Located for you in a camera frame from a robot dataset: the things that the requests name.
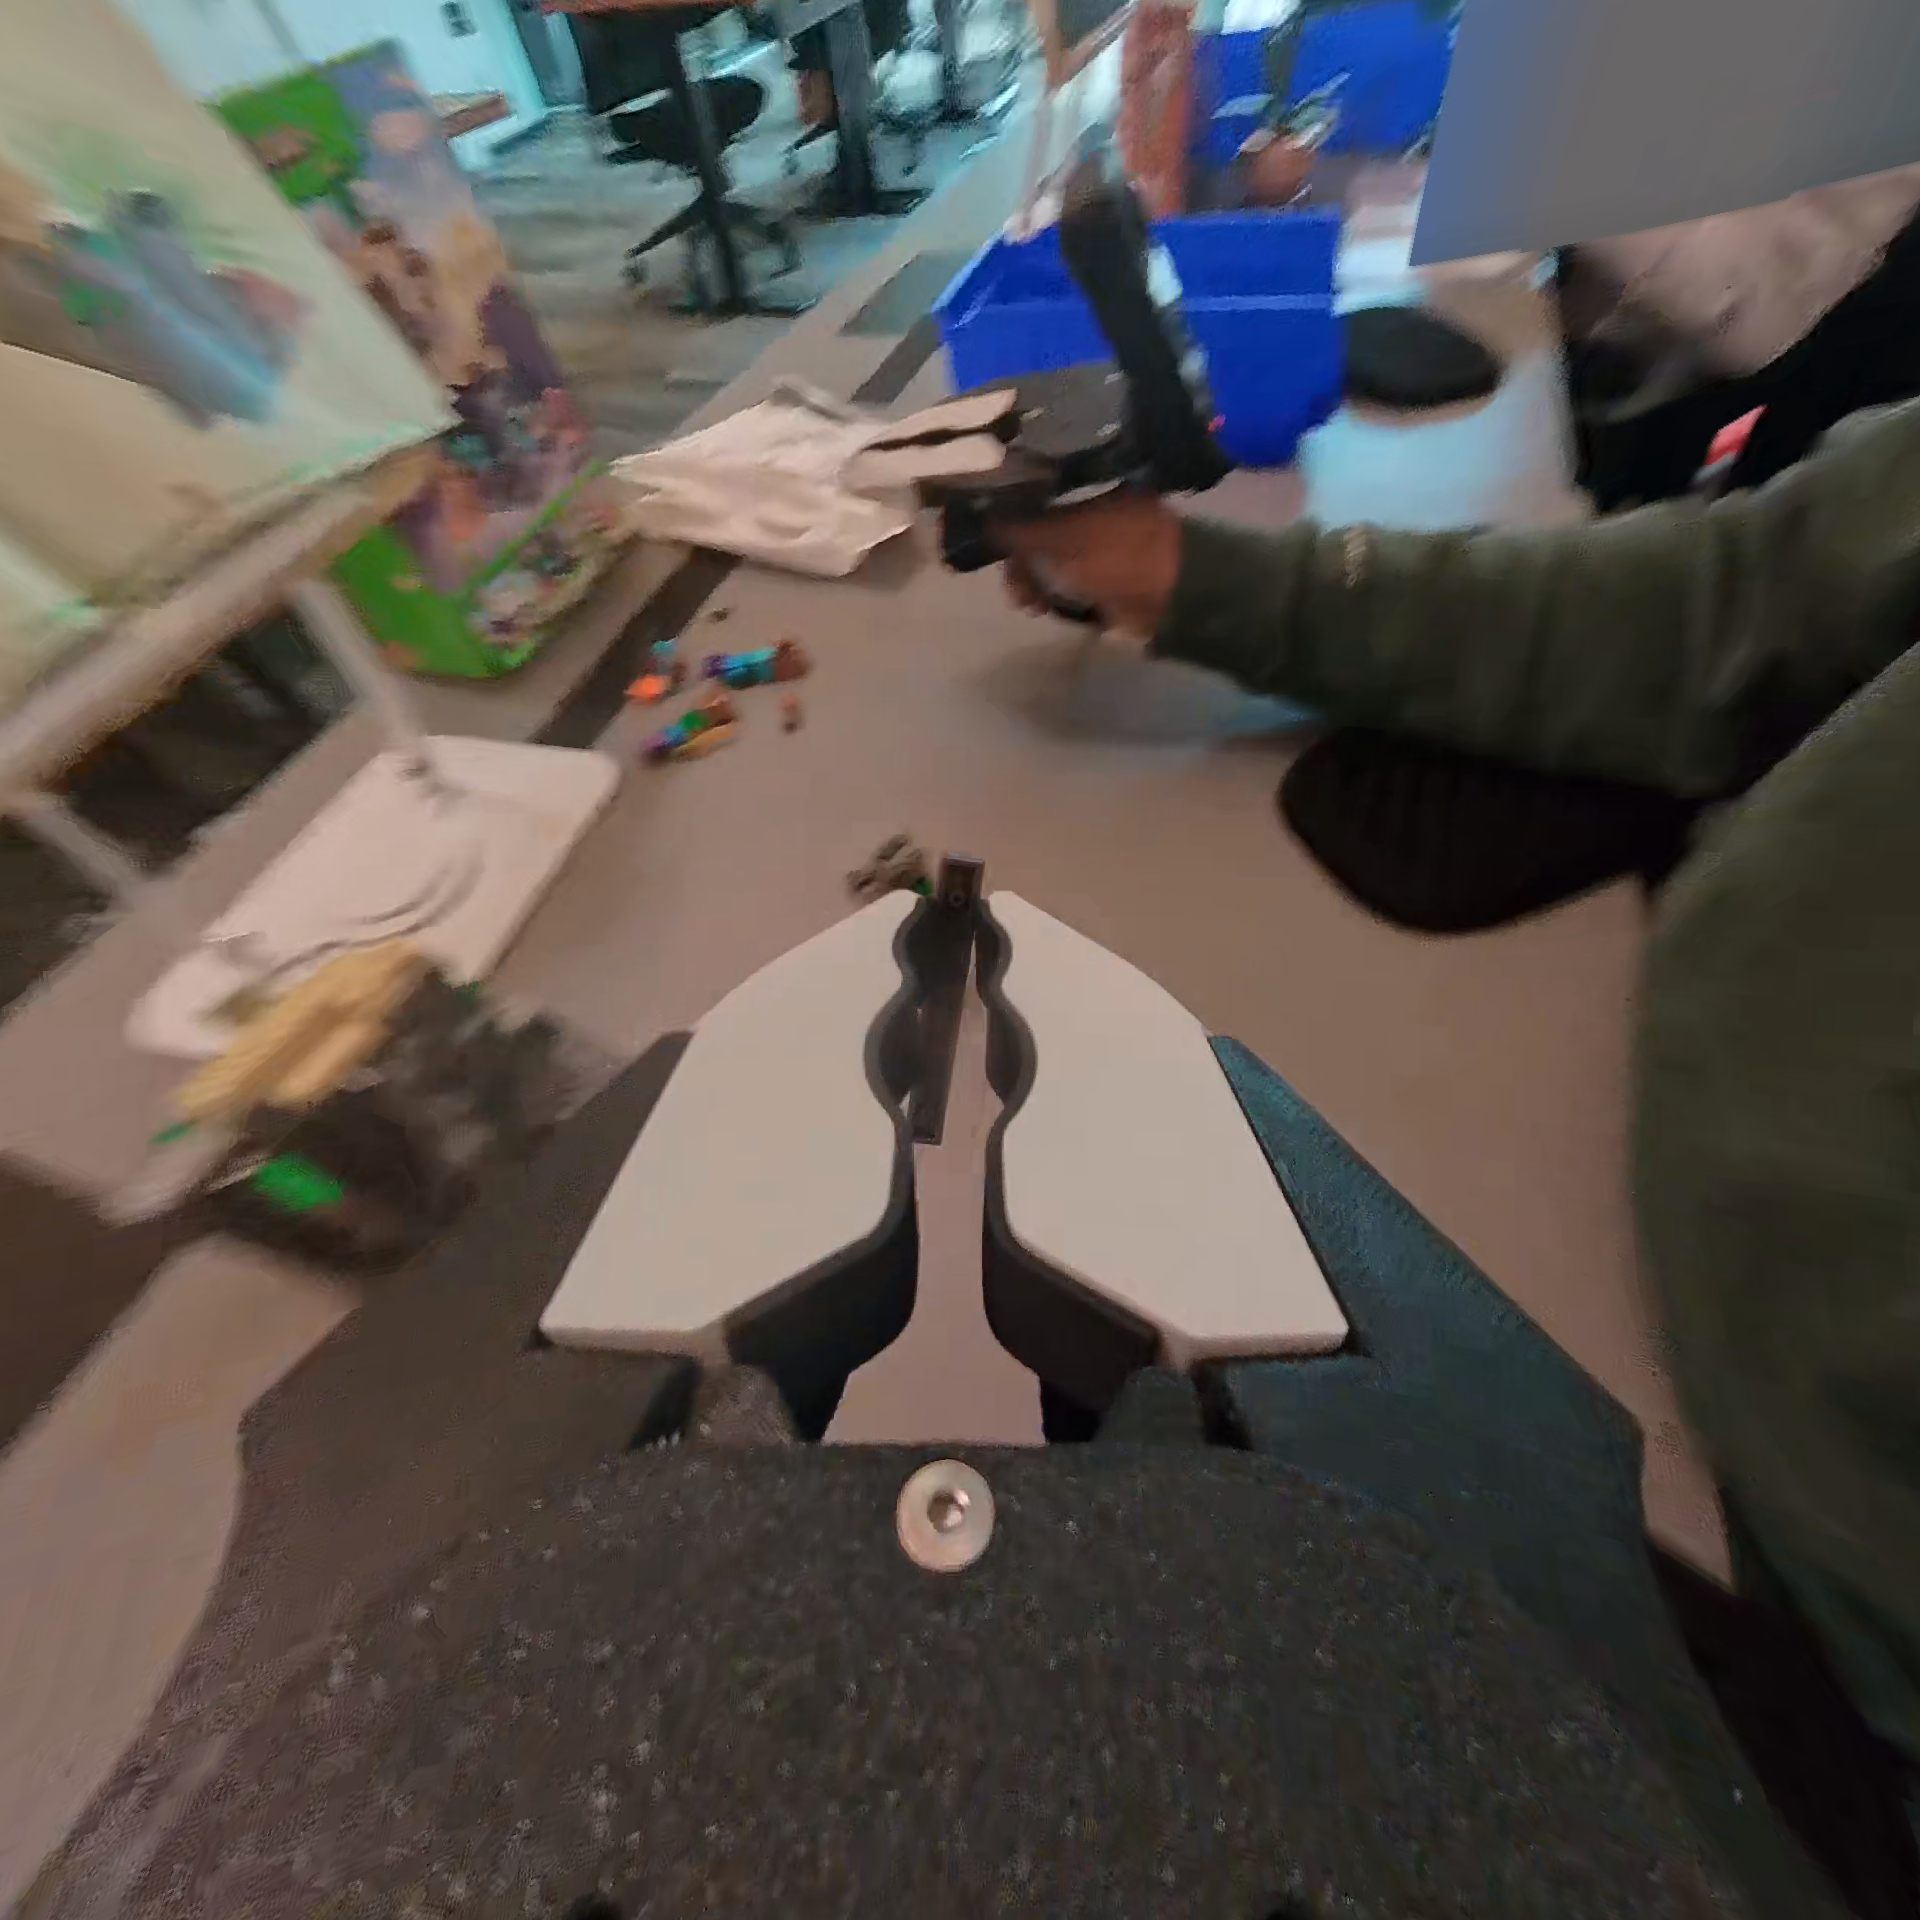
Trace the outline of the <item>grey green brick tower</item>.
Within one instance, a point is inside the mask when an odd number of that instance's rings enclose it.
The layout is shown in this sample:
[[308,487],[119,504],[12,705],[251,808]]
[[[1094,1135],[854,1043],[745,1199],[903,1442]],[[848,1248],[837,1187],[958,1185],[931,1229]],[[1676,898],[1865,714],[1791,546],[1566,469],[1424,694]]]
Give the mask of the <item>grey green brick tower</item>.
[[391,1274],[622,1070],[578,1025],[391,939],[251,990],[102,1215]]

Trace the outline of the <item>blue plastic bin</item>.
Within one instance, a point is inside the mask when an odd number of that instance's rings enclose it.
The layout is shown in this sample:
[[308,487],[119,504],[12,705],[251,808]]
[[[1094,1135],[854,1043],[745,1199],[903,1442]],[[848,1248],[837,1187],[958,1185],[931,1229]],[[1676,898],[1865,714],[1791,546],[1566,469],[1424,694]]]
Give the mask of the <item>blue plastic bin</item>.
[[1260,130],[1330,107],[1330,153],[1404,156],[1436,131],[1463,4],[1202,4],[1186,148],[1222,168]]
[[[1208,361],[1221,444],[1241,467],[1290,466],[1345,393],[1339,207],[1186,213],[1155,238]],[[1112,359],[1052,227],[991,240],[931,311],[954,391]]]

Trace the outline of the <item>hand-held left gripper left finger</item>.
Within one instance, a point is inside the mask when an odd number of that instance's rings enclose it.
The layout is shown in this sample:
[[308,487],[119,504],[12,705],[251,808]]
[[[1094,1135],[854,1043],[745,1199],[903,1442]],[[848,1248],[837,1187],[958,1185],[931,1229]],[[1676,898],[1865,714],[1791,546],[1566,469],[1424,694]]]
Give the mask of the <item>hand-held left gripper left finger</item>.
[[698,1020],[541,1312],[544,1339],[720,1358],[750,1309],[882,1225],[900,1109],[869,1040],[907,984],[918,906],[859,907]]

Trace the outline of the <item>black office chair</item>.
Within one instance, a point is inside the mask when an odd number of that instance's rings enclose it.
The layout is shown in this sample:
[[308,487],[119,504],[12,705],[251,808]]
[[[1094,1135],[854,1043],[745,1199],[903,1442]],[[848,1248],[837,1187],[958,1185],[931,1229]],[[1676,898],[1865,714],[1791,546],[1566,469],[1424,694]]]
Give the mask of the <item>black office chair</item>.
[[649,259],[671,241],[682,241],[682,290],[674,311],[714,319],[795,319],[812,300],[795,291],[759,291],[749,252],[772,256],[772,277],[800,272],[805,253],[795,217],[745,198],[726,165],[726,148],[752,127],[765,107],[755,77],[693,77],[678,70],[672,86],[602,111],[612,165],[646,165],[684,176],[690,198],[631,246],[621,263],[622,283],[646,285]]

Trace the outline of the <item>open instruction booklet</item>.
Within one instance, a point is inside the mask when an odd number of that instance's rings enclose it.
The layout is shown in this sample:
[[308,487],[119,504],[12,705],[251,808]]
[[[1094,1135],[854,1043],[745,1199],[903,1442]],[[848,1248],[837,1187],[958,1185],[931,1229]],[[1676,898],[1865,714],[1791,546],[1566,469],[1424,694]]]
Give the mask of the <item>open instruction booklet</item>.
[[3,694],[452,422],[113,4],[3,5]]

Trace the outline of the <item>pile of colourful brick figures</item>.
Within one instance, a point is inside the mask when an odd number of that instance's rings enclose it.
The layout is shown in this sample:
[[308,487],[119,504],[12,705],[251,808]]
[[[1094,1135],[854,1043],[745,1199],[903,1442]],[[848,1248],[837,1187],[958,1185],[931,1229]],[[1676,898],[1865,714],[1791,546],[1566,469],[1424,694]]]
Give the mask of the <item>pile of colourful brick figures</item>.
[[779,691],[779,725],[784,736],[803,731],[806,711],[799,686],[812,674],[812,651],[796,638],[772,643],[710,651],[698,670],[671,642],[661,642],[646,666],[627,686],[627,701],[643,711],[665,711],[643,739],[636,760],[669,765],[717,753],[741,727],[741,697]]

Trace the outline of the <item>dark grey tile strip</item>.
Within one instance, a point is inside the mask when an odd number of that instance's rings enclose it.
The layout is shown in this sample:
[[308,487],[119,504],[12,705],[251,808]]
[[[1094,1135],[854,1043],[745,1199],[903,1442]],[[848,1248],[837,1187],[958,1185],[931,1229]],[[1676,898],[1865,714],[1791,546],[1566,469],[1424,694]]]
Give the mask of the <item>dark grey tile strip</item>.
[[984,877],[984,859],[944,852],[922,910],[908,926],[915,1025],[907,1114],[921,1145],[938,1145],[949,1124],[958,1033],[983,928]]

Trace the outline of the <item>white lamp base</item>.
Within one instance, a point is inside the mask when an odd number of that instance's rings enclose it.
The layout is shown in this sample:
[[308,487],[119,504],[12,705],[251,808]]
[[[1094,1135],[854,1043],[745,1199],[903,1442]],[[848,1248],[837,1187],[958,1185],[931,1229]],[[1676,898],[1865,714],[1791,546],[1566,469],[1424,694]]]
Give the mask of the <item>white lamp base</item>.
[[602,750],[469,733],[423,753],[376,753],[307,821],[132,1008],[134,1049],[212,1058],[241,1008],[363,947],[407,943],[463,984],[495,972],[622,774]]

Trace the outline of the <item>black quilted wrist rest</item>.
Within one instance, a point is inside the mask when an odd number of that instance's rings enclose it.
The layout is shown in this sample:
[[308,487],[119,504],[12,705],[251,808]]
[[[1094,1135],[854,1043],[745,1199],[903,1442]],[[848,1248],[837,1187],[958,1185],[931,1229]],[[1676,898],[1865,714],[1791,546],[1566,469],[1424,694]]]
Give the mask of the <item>black quilted wrist rest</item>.
[[1347,899],[1431,937],[1497,932],[1622,881],[1653,894],[1704,809],[1367,730],[1321,736],[1276,789],[1280,823]]

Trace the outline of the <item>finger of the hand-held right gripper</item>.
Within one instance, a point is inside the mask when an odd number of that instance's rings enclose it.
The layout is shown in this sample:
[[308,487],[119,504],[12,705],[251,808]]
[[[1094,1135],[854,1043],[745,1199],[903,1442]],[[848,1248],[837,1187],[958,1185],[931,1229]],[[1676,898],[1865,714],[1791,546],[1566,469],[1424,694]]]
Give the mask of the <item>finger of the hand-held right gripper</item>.
[[997,484],[1018,442],[1005,429],[884,429],[851,455],[851,491],[861,498],[938,495]]

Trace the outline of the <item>person's right hand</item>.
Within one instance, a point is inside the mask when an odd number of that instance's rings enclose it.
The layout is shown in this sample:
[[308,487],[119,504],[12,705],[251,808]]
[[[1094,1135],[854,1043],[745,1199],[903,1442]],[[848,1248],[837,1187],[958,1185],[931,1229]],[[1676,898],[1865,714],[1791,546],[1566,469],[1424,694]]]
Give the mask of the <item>person's right hand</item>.
[[1165,625],[1180,582],[1189,518],[1146,491],[1108,491],[995,528],[1008,598],[1022,612],[1083,610],[1130,642]]

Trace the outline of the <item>white crumpled bag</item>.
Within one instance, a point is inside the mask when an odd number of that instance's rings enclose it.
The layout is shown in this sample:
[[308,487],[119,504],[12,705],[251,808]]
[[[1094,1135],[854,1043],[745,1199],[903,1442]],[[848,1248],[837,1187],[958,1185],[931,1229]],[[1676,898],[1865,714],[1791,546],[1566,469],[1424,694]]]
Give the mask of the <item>white crumpled bag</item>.
[[1017,437],[1012,383],[900,416],[828,397],[803,381],[728,417],[609,467],[627,530],[783,571],[843,579],[877,547],[910,533],[928,498],[852,491],[852,453],[887,429],[1005,429]]

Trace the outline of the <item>white round tub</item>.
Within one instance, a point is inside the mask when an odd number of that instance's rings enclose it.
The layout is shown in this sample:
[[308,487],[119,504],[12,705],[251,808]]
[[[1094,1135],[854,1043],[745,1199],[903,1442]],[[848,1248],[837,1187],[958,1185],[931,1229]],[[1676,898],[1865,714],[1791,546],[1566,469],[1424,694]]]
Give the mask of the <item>white round tub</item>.
[[1543,302],[1497,285],[1440,318],[1500,359],[1494,393],[1424,414],[1345,402],[1301,446],[1304,515],[1411,532],[1587,520],[1558,327]]

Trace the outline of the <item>green toy box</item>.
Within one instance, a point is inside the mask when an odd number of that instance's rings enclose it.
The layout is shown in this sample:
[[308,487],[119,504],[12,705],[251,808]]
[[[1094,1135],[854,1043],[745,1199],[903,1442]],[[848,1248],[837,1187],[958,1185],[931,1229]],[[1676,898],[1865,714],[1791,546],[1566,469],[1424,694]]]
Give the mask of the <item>green toy box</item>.
[[488,682],[535,660],[624,543],[591,428],[499,229],[396,41],[215,98],[441,383],[429,477],[333,575],[413,674]]

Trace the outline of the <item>orange carton box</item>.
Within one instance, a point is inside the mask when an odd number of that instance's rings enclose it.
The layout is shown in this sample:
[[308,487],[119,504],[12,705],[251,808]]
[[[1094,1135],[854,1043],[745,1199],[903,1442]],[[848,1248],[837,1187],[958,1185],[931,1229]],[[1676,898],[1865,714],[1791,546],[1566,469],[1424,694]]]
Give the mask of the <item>orange carton box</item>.
[[1119,165],[1151,222],[1189,200],[1194,2],[1139,2],[1119,38],[1115,143]]

